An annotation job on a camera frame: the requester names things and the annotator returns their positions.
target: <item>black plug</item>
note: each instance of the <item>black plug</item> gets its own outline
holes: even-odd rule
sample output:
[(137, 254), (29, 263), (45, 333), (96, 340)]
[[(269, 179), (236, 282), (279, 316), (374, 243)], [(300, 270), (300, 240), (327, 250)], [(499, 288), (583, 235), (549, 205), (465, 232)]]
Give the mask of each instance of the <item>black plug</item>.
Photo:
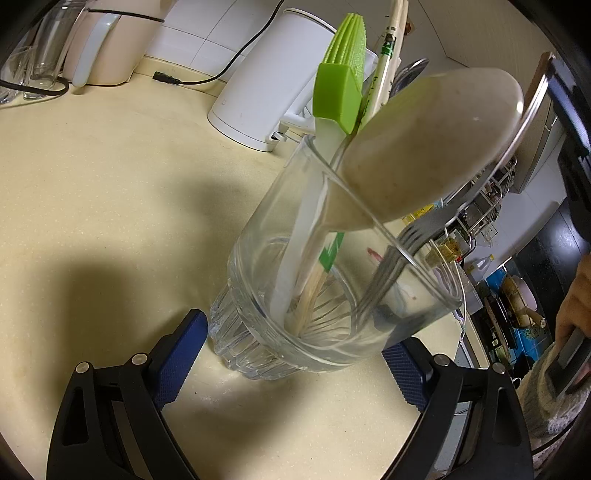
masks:
[(152, 78), (154, 80), (158, 80), (159, 82), (172, 83), (173, 85), (178, 85), (181, 82), (179, 79), (171, 77), (170, 75), (166, 75), (162, 72), (154, 72)]

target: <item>countertop backsplash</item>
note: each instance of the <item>countertop backsplash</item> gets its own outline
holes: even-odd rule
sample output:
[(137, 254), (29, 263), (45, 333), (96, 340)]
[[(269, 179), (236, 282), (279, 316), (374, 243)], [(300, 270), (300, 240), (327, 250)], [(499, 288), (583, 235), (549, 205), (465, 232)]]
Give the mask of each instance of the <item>countertop backsplash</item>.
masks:
[[(146, 55), (208, 75), (218, 74), (238, 50), (267, 22), (278, 0), (178, 0), (166, 16)], [(385, 25), (391, 0), (287, 0), (281, 7), (299, 8), (339, 26), (348, 12), (363, 15), (368, 47), (373, 49)], [(446, 57), (439, 38), (418, 0), (410, 0), (414, 31), (405, 39), (402, 64), (429, 57), (432, 73), (461, 66)], [(222, 76), (228, 81), (250, 45)], [(297, 48), (294, 39), (293, 47)]]

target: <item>metal fork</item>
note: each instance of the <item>metal fork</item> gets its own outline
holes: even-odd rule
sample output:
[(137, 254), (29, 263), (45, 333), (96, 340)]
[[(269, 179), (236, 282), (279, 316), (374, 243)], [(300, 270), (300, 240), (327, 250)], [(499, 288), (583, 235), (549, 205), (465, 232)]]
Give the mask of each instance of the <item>metal fork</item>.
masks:
[[(534, 77), (525, 94), (525, 112), (517, 125), (513, 140), (502, 152), (501, 156), (498, 157), (498, 160), (484, 169), (480, 178), (464, 195), (456, 196), (443, 208), (429, 210), (425, 215), (419, 217), (402, 230), (398, 240), (411, 256), (415, 256), (429, 240), (443, 233), (445, 228), (456, 220), (460, 212), (472, 203), (486, 182), (491, 179), (501, 165), (504, 165), (514, 155), (544, 99), (549, 81), (548, 65), (552, 58), (554, 56), (550, 52), (542, 54)], [(377, 303), (398, 280), (406, 264), (407, 260), (402, 252), (396, 247), (388, 247), (384, 260), (380, 263), (357, 305), (356, 315), (361, 317), (373, 311)]]

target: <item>clear drinking glass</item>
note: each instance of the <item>clear drinking glass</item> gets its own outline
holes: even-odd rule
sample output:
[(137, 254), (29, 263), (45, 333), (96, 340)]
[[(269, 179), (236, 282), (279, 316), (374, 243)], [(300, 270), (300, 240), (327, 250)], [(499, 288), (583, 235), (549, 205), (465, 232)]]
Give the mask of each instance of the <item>clear drinking glass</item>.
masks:
[[(0, 67), (0, 79), (23, 85), (27, 64), (31, 60), (34, 47), (17, 47)], [(12, 102), (20, 92), (0, 86), (0, 105)]]
[[(51, 90), (64, 60), (66, 40), (85, 5), (85, 1), (61, 0), (43, 18), (35, 38), (37, 50), (29, 69), (28, 86)], [(23, 97), (36, 100), (45, 95), (25, 92)]]
[[(313, 311), (294, 334), (288, 325), (294, 324), (305, 295), (294, 292), (283, 321), (270, 316), (269, 306), (311, 175), (322, 175), (329, 196), (352, 202), (349, 206), (361, 209), (367, 222), (356, 231), (326, 235), (328, 252), (340, 239), (327, 274), (310, 275), (302, 262), (298, 276), (320, 280)], [(414, 258), (405, 254), (410, 260), (397, 282), (371, 311), (360, 314), (357, 305), (392, 248), (401, 251), (387, 226), (318, 155), (313, 137), (304, 137), (233, 247), (228, 285), (210, 311), (215, 352), (230, 368), (252, 379), (274, 380), (298, 370), (335, 371), (402, 341), (460, 306), (457, 278), (445, 262), (429, 267), (425, 257), (430, 247), (425, 246)]]

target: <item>beige countertop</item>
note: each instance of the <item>beige countertop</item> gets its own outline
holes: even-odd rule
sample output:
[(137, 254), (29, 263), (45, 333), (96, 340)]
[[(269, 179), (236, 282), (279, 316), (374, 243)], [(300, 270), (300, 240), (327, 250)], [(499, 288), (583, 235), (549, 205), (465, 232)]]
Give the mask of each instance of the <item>beige countertop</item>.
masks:
[[(294, 146), (243, 147), (209, 125), (213, 96), (142, 75), (75, 93), (0, 109), (0, 432), (35, 479), (76, 364), (208, 313)], [(453, 357), (459, 335), (446, 316), (420, 337)], [(203, 480), (302, 480), (380, 478), (418, 413), (379, 355), (253, 382), (207, 343), (163, 415)]]

